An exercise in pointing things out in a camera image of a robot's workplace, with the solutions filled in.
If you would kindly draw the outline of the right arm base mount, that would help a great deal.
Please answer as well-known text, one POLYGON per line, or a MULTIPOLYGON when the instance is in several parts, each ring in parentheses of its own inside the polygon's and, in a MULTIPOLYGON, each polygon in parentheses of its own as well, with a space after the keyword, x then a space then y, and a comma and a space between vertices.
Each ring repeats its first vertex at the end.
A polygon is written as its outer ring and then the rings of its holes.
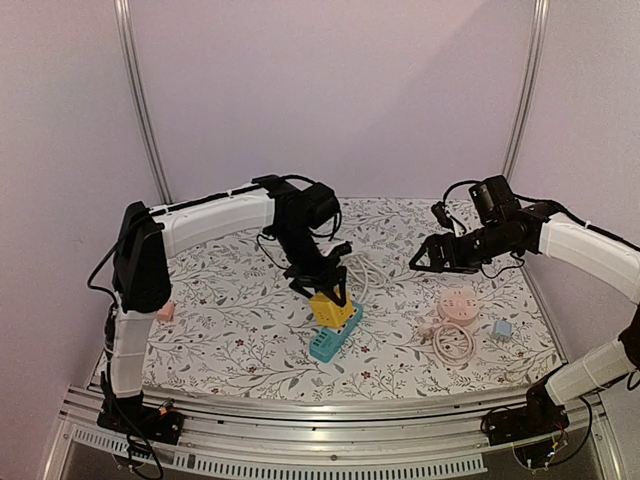
POLYGON ((563 409, 538 415, 528 407, 504 407, 489 410, 481 419, 480 431, 496 446, 551 434, 569 425, 563 409))

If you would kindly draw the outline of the yellow cube socket adapter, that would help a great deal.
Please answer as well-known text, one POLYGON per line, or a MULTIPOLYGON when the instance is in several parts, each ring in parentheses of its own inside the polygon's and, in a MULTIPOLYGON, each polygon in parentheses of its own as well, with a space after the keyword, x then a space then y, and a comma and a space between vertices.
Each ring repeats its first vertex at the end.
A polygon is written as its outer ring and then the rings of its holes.
POLYGON ((345 307, 339 308, 320 292, 309 300, 309 306, 317 324, 331 329, 342 328, 356 313, 351 298, 345 307))

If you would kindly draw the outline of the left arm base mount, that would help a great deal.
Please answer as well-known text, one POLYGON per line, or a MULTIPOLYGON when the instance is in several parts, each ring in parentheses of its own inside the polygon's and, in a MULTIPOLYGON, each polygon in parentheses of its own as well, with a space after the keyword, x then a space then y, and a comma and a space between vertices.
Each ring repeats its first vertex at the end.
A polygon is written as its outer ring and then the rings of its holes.
POLYGON ((150 442, 177 445, 185 416, 173 408, 148 407, 137 400, 105 400, 97 425, 114 432, 146 438, 150 442))

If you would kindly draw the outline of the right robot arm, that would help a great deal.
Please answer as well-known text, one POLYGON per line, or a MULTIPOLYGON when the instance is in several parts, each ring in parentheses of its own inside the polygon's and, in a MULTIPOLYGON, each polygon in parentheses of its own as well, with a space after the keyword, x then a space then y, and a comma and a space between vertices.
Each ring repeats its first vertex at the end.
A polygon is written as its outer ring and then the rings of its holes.
POLYGON ((537 255, 544 263, 557 261, 560 274, 544 288, 554 305, 585 299, 589 285, 603 297, 623 301, 612 332, 593 348, 538 381, 527 392, 528 406, 517 415, 517 427, 537 436, 552 424, 556 409, 596 390, 604 390, 639 369, 639 248, 573 214, 560 202, 515 193, 498 174, 465 180, 479 228, 455 232, 446 202, 432 209, 444 232, 427 236, 409 262, 410 269, 430 273, 474 274, 494 258, 511 254, 537 255))

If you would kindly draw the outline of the teal power strip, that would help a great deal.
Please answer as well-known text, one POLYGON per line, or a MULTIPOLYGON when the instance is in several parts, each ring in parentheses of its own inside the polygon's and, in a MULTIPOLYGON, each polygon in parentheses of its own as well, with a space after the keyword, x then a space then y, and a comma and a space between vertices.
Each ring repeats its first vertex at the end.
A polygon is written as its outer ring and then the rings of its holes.
POLYGON ((359 303, 355 303, 353 315, 341 329, 333 330, 323 327, 309 345, 311 357, 322 363, 329 363, 349 339, 362 316, 363 307, 359 303))

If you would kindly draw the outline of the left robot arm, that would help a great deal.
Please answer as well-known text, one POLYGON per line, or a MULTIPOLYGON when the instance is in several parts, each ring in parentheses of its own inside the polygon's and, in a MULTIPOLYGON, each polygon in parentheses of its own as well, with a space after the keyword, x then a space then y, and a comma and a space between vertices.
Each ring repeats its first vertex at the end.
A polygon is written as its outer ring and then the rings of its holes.
POLYGON ((115 244, 111 311, 106 323, 105 396, 111 419, 128 434, 148 426, 142 401, 147 338, 157 312, 171 295, 168 259, 201 243, 258 228, 276 240, 288 261, 290 288, 307 298, 317 322, 341 328, 353 316, 346 289, 344 245, 319 250, 319 228, 341 223, 340 203, 329 186, 299 175, 267 175, 235 190, 154 208, 129 205, 115 244))

